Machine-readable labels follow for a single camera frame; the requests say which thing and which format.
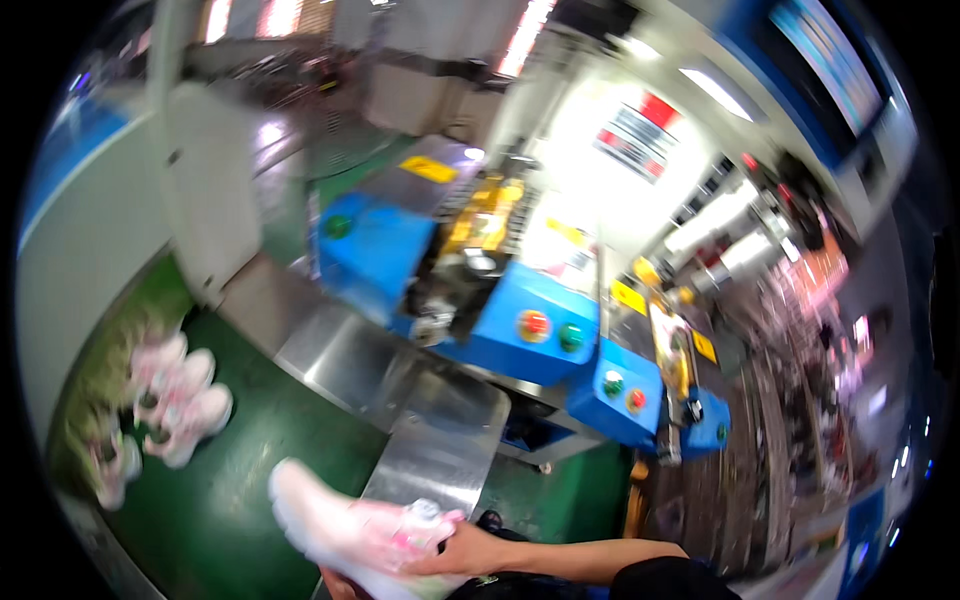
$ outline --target green button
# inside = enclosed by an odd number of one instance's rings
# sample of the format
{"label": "green button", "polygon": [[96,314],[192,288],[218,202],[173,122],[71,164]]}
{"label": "green button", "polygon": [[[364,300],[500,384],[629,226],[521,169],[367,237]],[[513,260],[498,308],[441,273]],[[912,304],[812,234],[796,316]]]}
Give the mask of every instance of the green button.
{"label": "green button", "polygon": [[607,397],[616,397],[623,392],[623,377],[616,371],[607,371],[607,380],[603,384],[603,393]]}
{"label": "green button", "polygon": [[324,221],[324,232],[328,237],[339,240],[350,233],[352,221],[344,215],[333,215]]}
{"label": "green button", "polygon": [[560,348],[572,352],[584,344],[584,330],[573,323],[560,328]]}

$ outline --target red button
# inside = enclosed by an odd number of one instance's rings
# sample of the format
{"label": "red button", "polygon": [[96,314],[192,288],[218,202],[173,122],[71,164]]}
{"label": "red button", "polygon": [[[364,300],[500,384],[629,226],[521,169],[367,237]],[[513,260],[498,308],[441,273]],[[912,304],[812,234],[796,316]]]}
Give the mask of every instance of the red button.
{"label": "red button", "polygon": [[523,324],[523,327],[530,333],[535,335],[541,335],[546,333],[547,320],[546,316],[543,313],[531,312],[527,314],[526,323]]}

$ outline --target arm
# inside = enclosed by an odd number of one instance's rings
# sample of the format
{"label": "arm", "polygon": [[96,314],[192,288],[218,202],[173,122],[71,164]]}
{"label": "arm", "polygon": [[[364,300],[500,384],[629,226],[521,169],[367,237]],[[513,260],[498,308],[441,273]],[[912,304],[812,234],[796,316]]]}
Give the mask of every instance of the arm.
{"label": "arm", "polygon": [[661,556],[687,558],[675,543],[653,540],[602,540],[570,544],[507,541],[469,523],[458,523],[443,554],[410,563],[411,575],[475,577],[518,571],[560,577],[575,583],[608,586],[625,566]]}

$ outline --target blue machine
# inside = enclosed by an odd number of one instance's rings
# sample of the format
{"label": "blue machine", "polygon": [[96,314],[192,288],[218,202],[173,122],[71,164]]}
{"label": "blue machine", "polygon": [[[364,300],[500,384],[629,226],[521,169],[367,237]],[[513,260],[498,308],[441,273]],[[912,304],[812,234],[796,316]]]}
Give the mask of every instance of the blue machine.
{"label": "blue machine", "polygon": [[[549,323],[550,335],[543,342],[529,342],[519,333],[519,317],[526,310],[541,312]],[[412,320],[396,317],[392,330],[410,336]],[[452,338],[432,349],[451,360],[476,365],[507,377],[542,386],[560,383],[584,365],[593,354],[592,344],[572,351],[562,348],[557,329],[577,327],[585,340],[596,339],[599,307],[596,301],[578,294],[550,276],[512,262],[493,290],[480,319],[461,343]]]}
{"label": "blue machine", "polygon": [[[469,190],[475,184],[468,180],[465,187]],[[423,316],[411,306],[424,306],[424,294],[420,300],[411,297],[418,281],[422,284],[436,273],[432,266],[436,260],[431,263],[431,256],[438,255],[444,235],[440,233],[442,221],[431,210],[442,213],[444,204],[424,210],[394,202],[393,192],[384,191],[394,189],[391,186],[380,185],[379,192],[376,189],[376,185],[361,185],[336,199],[317,221],[312,239],[319,279],[328,294],[348,302],[371,321],[398,336],[418,340],[415,328]],[[450,314],[437,318],[445,328],[428,344],[430,349],[502,377],[562,390],[565,410],[572,418],[622,444],[658,453],[667,400],[657,364],[600,336],[600,306],[593,298],[512,256],[500,260],[502,269],[495,276],[464,283],[466,292],[460,297],[469,301],[452,300]],[[457,283],[442,281],[429,290],[448,293]],[[457,330],[455,322],[466,312],[470,314],[462,323],[467,325]],[[606,387],[610,373],[621,380],[615,394]],[[684,400],[702,408],[702,415],[698,413],[695,421],[678,428],[679,452],[687,458],[723,447],[730,427],[725,402],[696,387],[689,395]],[[523,399],[515,399],[515,408]],[[555,423],[528,416],[523,419],[527,426],[543,426],[538,444],[552,444],[572,435]],[[505,441],[525,451],[533,451],[531,446],[537,445]]]}

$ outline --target yellow machine part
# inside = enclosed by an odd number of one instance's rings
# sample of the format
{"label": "yellow machine part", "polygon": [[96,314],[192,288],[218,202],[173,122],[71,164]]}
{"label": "yellow machine part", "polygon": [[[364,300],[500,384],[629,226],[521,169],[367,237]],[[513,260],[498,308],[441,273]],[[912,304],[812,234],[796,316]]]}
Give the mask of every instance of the yellow machine part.
{"label": "yellow machine part", "polygon": [[653,264],[643,256],[634,261],[634,275],[644,285],[654,287],[660,285],[660,276]]}
{"label": "yellow machine part", "polygon": [[[650,302],[660,309],[664,314],[672,314],[672,311],[665,306],[665,302],[659,298],[659,295],[653,295],[650,298]],[[686,398],[690,394],[690,383],[693,380],[693,376],[690,371],[689,344],[686,344],[683,348],[681,348],[679,352],[680,356],[675,360],[669,360],[667,358],[672,351],[670,348],[663,348],[660,345],[658,336],[654,336],[654,346],[657,348],[657,366],[660,367],[660,376],[663,379],[663,384],[668,388],[675,390],[679,399]]]}
{"label": "yellow machine part", "polygon": [[440,256],[463,248],[495,251],[507,235],[507,223],[517,201],[523,197],[523,181],[487,177],[470,197],[450,229]]}

